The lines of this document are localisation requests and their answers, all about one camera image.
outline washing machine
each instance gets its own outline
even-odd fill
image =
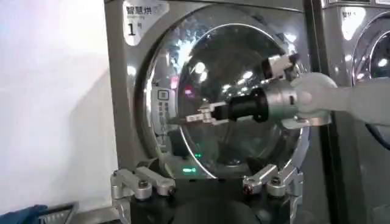
[[[311,4],[316,71],[339,86],[390,76],[390,1],[322,0]],[[343,223],[390,223],[390,129],[335,113],[328,129],[335,211]]]
[[[299,53],[296,71],[309,71],[302,1],[113,0],[105,13],[120,168],[158,159],[165,175],[196,179],[250,175],[251,159],[294,164],[305,175],[300,222],[328,222],[315,128],[169,122],[265,85],[267,58]]]

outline silver metal clamp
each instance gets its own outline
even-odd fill
[[[118,210],[119,219],[124,224],[131,224],[130,197],[146,200],[152,196],[152,187],[161,196],[168,196],[175,191],[175,181],[165,178],[147,167],[139,167],[136,172],[122,169],[111,176],[112,205]]]

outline bolt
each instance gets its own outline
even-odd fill
[[[271,179],[271,184],[272,185],[276,185],[276,186],[279,186],[282,182],[280,181],[280,178],[279,177],[272,177]]]
[[[149,185],[149,182],[147,182],[146,180],[140,180],[140,181],[138,182],[138,187],[139,187],[139,188],[147,188],[148,185]]]
[[[168,189],[168,195],[173,196],[176,193],[176,187],[170,187]]]
[[[249,185],[244,185],[244,194],[246,195],[252,195],[254,192],[253,188]]]

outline gray machine panel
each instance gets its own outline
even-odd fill
[[[373,1],[370,6],[334,5],[322,12],[328,69],[339,86],[352,86],[354,78],[363,77],[358,64],[370,60],[366,51],[381,34],[390,31],[389,10],[379,8],[386,6]],[[370,23],[378,17],[388,21],[374,29]],[[348,114],[336,113],[336,126],[350,221],[388,223],[389,211],[385,208],[390,204],[390,175],[384,170],[390,169],[390,153],[371,136],[364,123]]]
[[[105,3],[115,0],[104,0]],[[270,7],[283,10],[303,11],[303,4],[301,0],[167,0],[167,1],[183,1],[183,2],[203,2],[203,3],[228,3],[228,4],[241,4],[252,5],[259,7]]]

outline metal bracket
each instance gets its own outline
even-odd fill
[[[303,195],[303,173],[294,166],[287,166],[279,174],[268,181],[267,191],[274,197],[282,197],[288,193],[294,197],[291,202],[290,221],[293,223],[298,205],[302,204]]]
[[[152,187],[162,196],[175,192],[175,181],[165,178],[147,167],[139,167],[135,174],[122,169],[111,176],[112,205],[119,212],[119,219],[124,224],[131,224],[130,196],[138,200],[146,200],[152,196]]]
[[[272,177],[278,175],[278,167],[268,164],[255,175],[243,179],[243,188],[246,194],[257,194],[261,191],[263,184],[266,184]]]
[[[175,192],[176,184],[173,179],[165,178],[147,167],[139,167],[136,169],[135,173],[142,180],[150,182],[161,196],[168,196]]]

